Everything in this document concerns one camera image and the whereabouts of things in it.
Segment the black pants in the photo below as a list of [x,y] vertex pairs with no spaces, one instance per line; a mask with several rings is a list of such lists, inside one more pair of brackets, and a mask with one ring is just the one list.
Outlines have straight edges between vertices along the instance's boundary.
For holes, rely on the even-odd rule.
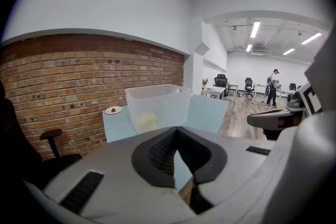
[[277,90],[275,88],[272,89],[272,87],[271,87],[266,104],[270,104],[271,99],[273,99],[273,106],[276,106],[277,105],[276,102],[275,102],[276,97],[277,97]]

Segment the office chair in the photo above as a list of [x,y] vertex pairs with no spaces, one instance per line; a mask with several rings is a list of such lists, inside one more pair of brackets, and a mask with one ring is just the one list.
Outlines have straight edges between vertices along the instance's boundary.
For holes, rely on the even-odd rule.
[[55,158],[42,161],[42,157],[33,148],[24,136],[20,125],[17,122],[12,102],[5,98],[5,89],[0,82],[0,99],[2,108],[1,117],[1,143],[5,152],[8,165],[7,175],[16,175],[21,179],[31,182],[36,187],[43,189],[62,170],[80,160],[80,154],[69,154],[60,156],[54,137],[61,135],[61,129],[55,129],[43,133],[39,139],[47,139]]
[[291,84],[289,85],[289,90],[291,90],[291,91],[296,91],[296,84],[295,84],[295,83],[291,83]]
[[[225,75],[220,75],[220,74],[217,75],[217,78],[215,78],[215,86],[226,88],[227,78],[223,78],[223,77],[219,78],[218,76],[225,76]],[[228,96],[228,93],[225,90],[224,91],[224,97],[226,97],[226,96]]]
[[253,88],[252,88],[252,85],[253,85],[252,82],[253,82],[253,81],[252,81],[251,78],[246,78],[246,80],[245,80],[245,90],[247,91],[247,93],[244,93],[244,94],[245,94],[246,96],[250,95],[250,96],[253,97],[253,94],[251,93],[251,92],[254,91],[254,86],[253,86]]

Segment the ceiling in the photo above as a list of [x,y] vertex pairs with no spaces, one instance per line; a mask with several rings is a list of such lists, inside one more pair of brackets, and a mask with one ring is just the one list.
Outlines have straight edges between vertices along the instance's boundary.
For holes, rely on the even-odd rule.
[[[255,38],[250,38],[254,21],[260,21]],[[261,50],[266,56],[278,56],[304,62],[312,62],[313,57],[325,42],[328,33],[310,25],[281,19],[245,18],[233,19],[216,24],[218,33],[228,51],[245,51],[248,44],[253,50]],[[322,35],[309,43],[301,43],[320,32]],[[283,55],[289,49],[293,52]]]

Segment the plastic storage container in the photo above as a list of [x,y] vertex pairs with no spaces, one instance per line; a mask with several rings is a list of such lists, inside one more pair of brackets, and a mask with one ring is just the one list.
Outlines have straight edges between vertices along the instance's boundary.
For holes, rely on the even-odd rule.
[[132,124],[137,133],[180,126],[187,121],[191,91],[176,85],[125,90]]

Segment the man wearing white shirt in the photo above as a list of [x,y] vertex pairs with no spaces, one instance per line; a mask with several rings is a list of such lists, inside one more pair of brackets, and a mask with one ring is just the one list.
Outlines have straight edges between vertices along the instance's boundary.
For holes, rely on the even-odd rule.
[[278,69],[274,69],[273,74],[271,75],[271,81],[269,83],[270,84],[269,85],[270,91],[269,91],[269,95],[268,95],[268,98],[267,98],[266,107],[270,106],[271,99],[273,100],[272,107],[273,108],[277,107],[277,104],[275,102],[275,99],[277,97],[276,84],[279,82],[276,78],[277,73],[279,73]]

